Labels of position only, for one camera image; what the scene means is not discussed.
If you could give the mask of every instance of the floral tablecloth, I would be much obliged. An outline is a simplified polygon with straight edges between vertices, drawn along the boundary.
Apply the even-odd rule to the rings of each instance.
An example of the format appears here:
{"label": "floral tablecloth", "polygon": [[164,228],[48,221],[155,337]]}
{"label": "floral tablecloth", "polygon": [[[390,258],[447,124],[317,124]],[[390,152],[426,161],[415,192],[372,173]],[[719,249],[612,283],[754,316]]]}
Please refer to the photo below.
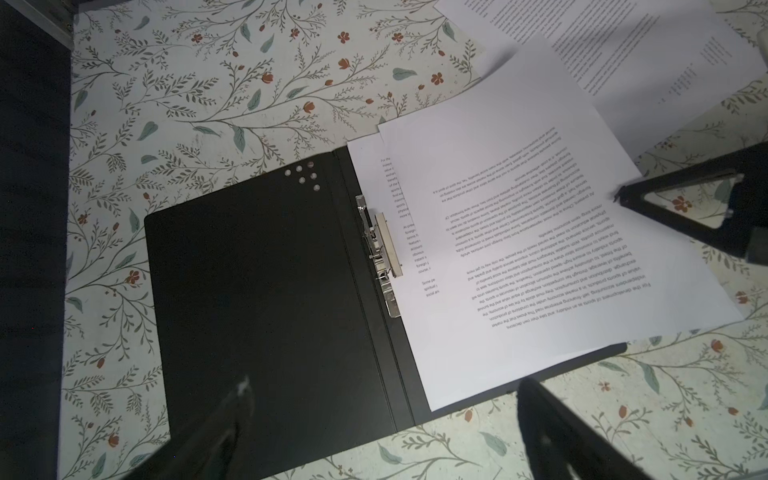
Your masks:
{"label": "floral tablecloth", "polygon": [[[78,15],[59,478],[122,476],[168,439],[144,217],[471,86],[481,47],[434,4],[132,0]],[[768,25],[762,0],[714,7],[750,41]],[[641,155],[640,170],[661,174],[768,140],[764,81]],[[717,222],[728,187],[657,201]],[[642,339],[546,386],[655,478],[732,478],[768,466],[768,274],[692,248],[743,322]],[[428,475],[530,478],[515,396],[274,478]]]}

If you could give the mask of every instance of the table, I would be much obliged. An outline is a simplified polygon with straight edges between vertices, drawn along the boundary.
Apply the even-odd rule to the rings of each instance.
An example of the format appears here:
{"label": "table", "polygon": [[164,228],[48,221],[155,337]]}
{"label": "table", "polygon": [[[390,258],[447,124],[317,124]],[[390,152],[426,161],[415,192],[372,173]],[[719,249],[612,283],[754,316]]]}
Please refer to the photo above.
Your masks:
{"label": "table", "polygon": [[[480,47],[434,4],[132,0],[78,16],[60,478],[119,477],[168,439],[144,217],[467,88]],[[715,8],[751,41],[768,25],[757,0]],[[640,170],[768,140],[765,81],[641,155]],[[717,188],[657,201],[717,222]],[[768,466],[768,274],[692,247],[743,322],[642,339],[545,385],[655,478],[732,478]],[[274,478],[530,478],[515,407],[502,396]]]}

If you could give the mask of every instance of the dark wall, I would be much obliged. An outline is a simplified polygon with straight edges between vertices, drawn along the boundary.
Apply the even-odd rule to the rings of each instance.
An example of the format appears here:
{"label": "dark wall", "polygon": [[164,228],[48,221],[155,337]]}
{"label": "dark wall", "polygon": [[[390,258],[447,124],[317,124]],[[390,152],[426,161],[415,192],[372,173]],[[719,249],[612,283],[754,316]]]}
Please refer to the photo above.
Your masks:
{"label": "dark wall", "polygon": [[56,478],[69,65],[0,0],[0,478]]}

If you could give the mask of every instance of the table surface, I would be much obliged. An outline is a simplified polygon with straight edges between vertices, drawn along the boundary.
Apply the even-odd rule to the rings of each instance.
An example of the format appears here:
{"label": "table surface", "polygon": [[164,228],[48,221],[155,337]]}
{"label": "table surface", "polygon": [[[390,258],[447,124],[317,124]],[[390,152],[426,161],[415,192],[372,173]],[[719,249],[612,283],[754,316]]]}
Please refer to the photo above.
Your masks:
{"label": "table surface", "polygon": [[[79,15],[59,478],[121,476],[168,439],[144,217],[467,88],[481,47],[434,4],[132,0]],[[765,2],[714,7],[751,41],[768,26]],[[640,170],[768,139],[765,80],[641,155]],[[717,187],[657,201],[718,221]],[[545,385],[655,478],[732,478],[768,466],[768,270],[692,248],[743,322],[642,339]],[[502,396],[274,478],[530,478],[515,407]]]}

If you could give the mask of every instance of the sheet of paper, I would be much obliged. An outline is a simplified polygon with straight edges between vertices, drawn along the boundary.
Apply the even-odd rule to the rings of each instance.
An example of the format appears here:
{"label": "sheet of paper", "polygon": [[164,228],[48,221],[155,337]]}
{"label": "sheet of paper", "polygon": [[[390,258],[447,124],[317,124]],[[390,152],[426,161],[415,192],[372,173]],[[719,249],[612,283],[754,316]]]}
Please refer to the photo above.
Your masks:
{"label": "sheet of paper", "polygon": [[441,0],[436,8],[486,48],[481,76],[533,33],[545,35],[632,158],[766,71],[758,49],[701,0]]}
{"label": "sheet of paper", "polygon": [[[429,268],[424,247],[419,239],[419,228],[408,210],[405,195],[400,188],[397,173],[379,134],[361,137],[347,144],[355,166],[360,189],[366,196],[371,217],[384,213],[392,235],[395,251],[399,253],[402,276],[390,278],[395,290],[403,326],[409,334],[420,323],[437,324],[435,311],[424,309],[424,300],[439,293],[439,285]],[[531,359],[525,375],[538,372],[558,363],[584,355],[595,349],[564,353],[547,359]],[[510,378],[507,382],[520,377]]]}
{"label": "sheet of paper", "polygon": [[379,129],[438,286],[408,330],[432,409],[556,355],[740,319],[685,237],[612,203],[637,169],[542,37]]}

